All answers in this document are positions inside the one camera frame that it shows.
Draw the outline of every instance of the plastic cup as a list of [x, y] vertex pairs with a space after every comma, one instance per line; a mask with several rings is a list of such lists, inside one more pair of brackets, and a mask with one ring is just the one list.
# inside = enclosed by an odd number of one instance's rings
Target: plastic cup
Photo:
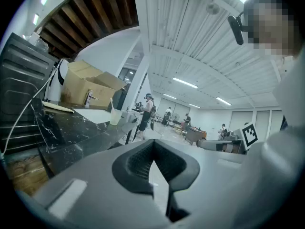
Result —
[[112, 109], [110, 114], [110, 124], [117, 125], [121, 119], [122, 111], [117, 109]]

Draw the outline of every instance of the desk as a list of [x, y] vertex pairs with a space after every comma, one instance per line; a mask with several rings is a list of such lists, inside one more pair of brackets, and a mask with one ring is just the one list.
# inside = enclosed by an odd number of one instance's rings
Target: desk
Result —
[[[70, 109], [84, 108], [77, 104], [57, 104]], [[32, 105], [45, 143], [39, 147], [39, 152], [44, 165], [48, 165], [46, 169], [53, 174], [58, 174], [88, 155], [109, 149], [126, 134], [130, 137], [138, 119], [132, 113], [123, 112], [117, 125], [110, 125], [109, 122], [95, 124], [77, 112], [43, 107], [40, 99], [33, 99]], [[101, 107], [90, 106], [90, 109]]]
[[185, 136], [187, 140], [193, 144], [193, 142], [197, 142], [198, 140], [201, 140], [202, 138], [206, 138], [206, 132], [205, 131], [198, 131], [193, 128], [188, 128], [187, 134]]
[[173, 124], [172, 128], [175, 128], [175, 131], [178, 130], [179, 132], [182, 130], [182, 126], [177, 124]]

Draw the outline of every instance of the white ceiling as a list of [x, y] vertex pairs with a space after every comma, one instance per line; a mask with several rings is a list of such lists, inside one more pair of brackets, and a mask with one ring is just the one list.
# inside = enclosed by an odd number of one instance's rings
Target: white ceiling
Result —
[[[216, 15], [205, 8], [212, 1], [220, 5]], [[202, 109], [278, 105], [272, 90], [283, 77], [283, 64], [236, 43], [227, 17], [243, 10], [239, 0], [136, 0], [136, 5], [152, 92]]]

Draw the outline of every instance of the paper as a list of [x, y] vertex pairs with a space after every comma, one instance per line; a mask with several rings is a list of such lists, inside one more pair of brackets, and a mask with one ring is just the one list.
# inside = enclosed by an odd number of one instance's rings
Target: paper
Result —
[[74, 109], [77, 113], [95, 124], [110, 121], [111, 114], [102, 109]]
[[74, 111], [71, 110], [71, 109], [68, 109], [68, 108], [65, 108], [65, 107], [62, 107], [62, 106], [59, 106], [59, 105], [56, 105], [56, 104], [51, 104], [49, 102], [42, 101], [42, 104], [43, 104], [43, 106], [46, 106], [48, 108], [58, 109], [58, 110], [74, 113]]

